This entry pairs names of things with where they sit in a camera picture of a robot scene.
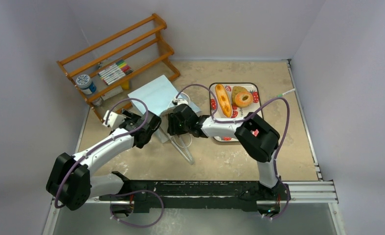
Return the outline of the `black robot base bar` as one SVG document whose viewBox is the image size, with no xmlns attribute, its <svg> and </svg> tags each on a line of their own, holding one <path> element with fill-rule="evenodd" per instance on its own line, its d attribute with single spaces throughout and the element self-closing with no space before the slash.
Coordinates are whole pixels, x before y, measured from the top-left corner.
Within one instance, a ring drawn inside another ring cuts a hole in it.
<svg viewBox="0 0 385 235">
<path fill-rule="evenodd" d="M 288 185 L 279 181 L 266 188 L 258 181 L 124 180 L 118 194 L 100 196 L 113 213 L 148 213 L 150 209 L 237 209 L 274 219 L 291 199 Z"/>
</svg>

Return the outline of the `white blue paper bag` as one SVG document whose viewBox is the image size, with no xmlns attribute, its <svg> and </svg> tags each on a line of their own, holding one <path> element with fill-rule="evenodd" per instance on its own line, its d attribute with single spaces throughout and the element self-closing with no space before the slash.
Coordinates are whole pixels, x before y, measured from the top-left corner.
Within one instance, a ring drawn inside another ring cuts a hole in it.
<svg viewBox="0 0 385 235">
<path fill-rule="evenodd" d="M 130 92 L 129 98 L 136 98 L 143 101 L 148 110 L 159 116 L 168 107 L 173 107 L 172 100 L 179 92 L 172 85 L 169 79 L 165 75 L 161 75 L 158 78 L 150 81 L 149 83 L 141 86 L 140 88 Z M 142 114 L 145 113 L 144 106 L 138 101 L 131 100 L 133 106 L 135 106 Z M 201 115 L 201 109 L 192 101 L 189 102 L 189 106 L 197 114 Z M 168 127 L 167 118 L 162 119 L 161 130 L 157 130 L 154 135 L 159 139 L 161 143 L 167 142 L 169 139 L 166 135 Z"/>
</svg>

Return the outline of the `metal kitchen tongs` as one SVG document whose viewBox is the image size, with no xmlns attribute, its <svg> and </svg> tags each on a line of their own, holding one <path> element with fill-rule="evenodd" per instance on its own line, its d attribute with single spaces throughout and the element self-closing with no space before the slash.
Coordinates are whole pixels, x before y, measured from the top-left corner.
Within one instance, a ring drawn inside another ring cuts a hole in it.
<svg viewBox="0 0 385 235">
<path fill-rule="evenodd" d="M 183 137 L 188 137 L 189 141 L 184 141 Z M 195 163 L 192 154 L 189 151 L 189 147 L 192 144 L 192 135 L 185 134 L 181 136 L 171 136 L 170 141 L 175 149 L 184 157 L 184 159 L 190 164 L 193 165 Z"/>
</svg>

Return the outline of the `brown fake bread slice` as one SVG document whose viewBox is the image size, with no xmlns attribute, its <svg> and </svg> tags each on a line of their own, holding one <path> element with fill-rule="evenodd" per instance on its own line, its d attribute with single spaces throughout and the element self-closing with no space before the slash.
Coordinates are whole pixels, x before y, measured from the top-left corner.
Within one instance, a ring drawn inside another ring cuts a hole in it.
<svg viewBox="0 0 385 235">
<path fill-rule="evenodd" d="M 237 96 L 238 93 L 241 93 L 241 92 L 249 93 L 249 91 L 245 87 L 242 87 L 242 86 L 233 86 L 232 87 L 231 101 L 232 101 L 233 105 L 235 105 L 235 97 Z"/>
</svg>

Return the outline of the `round orange fake bun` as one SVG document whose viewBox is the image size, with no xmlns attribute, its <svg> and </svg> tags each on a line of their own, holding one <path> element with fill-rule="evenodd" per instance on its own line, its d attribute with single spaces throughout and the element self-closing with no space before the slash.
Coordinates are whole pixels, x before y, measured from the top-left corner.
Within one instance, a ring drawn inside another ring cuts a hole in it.
<svg viewBox="0 0 385 235">
<path fill-rule="evenodd" d="M 233 101 L 237 107 L 245 108 L 253 103 L 253 96 L 250 92 L 239 92 L 235 95 Z"/>
</svg>

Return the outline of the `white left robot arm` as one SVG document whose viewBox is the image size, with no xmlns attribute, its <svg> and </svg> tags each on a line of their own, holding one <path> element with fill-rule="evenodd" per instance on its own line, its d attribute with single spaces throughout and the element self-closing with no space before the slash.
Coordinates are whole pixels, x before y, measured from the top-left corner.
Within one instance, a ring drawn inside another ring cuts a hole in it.
<svg viewBox="0 0 385 235">
<path fill-rule="evenodd" d="M 54 196 L 54 206 L 74 211 L 94 197 L 113 195 L 118 200 L 127 199 L 131 187 L 124 183 L 122 174 L 95 176 L 95 172 L 118 154 L 133 147 L 141 149 L 160 124 L 161 118 L 150 111 L 142 116 L 130 111 L 107 111 L 104 125 L 113 130 L 109 136 L 86 150 L 73 155 L 62 153 L 56 158 L 46 185 Z"/>
</svg>

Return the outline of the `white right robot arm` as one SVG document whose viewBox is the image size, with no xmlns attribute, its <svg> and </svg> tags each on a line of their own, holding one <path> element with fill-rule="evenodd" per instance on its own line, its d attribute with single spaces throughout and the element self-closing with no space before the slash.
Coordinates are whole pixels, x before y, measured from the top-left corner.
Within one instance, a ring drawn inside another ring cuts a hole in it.
<svg viewBox="0 0 385 235">
<path fill-rule="evenodd" d="M 198 116 L 187 104 L 180 104 L 168 113 L 167 133 L 171 136 L 189 133 L 196 138 L 228 137 L 238 140 L 247 154 L 257 162 L 259 192 L 272 199 L 279 192 L 275 157 L 279 150 L 279 133 L 257 113 L 244 119 L 213 119 Z"/>
</svg>

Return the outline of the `long orange fake bread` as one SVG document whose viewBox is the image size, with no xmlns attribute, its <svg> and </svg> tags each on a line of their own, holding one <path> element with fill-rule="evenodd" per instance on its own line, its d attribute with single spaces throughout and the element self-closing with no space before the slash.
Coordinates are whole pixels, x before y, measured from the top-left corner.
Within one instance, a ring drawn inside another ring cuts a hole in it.
<svg viewBox="0 0 385 235">
<path fill-rule="evenodd" d="M 232 105 L 225 87 L 222 84 L 217 84 L 215 86 L 215 92 L 216 92 L 217 101 L 219 103 L 219 106 L 223 114 L 227 118 L 232 117 L 232 114 L 233 114 Z"/>
</svg>

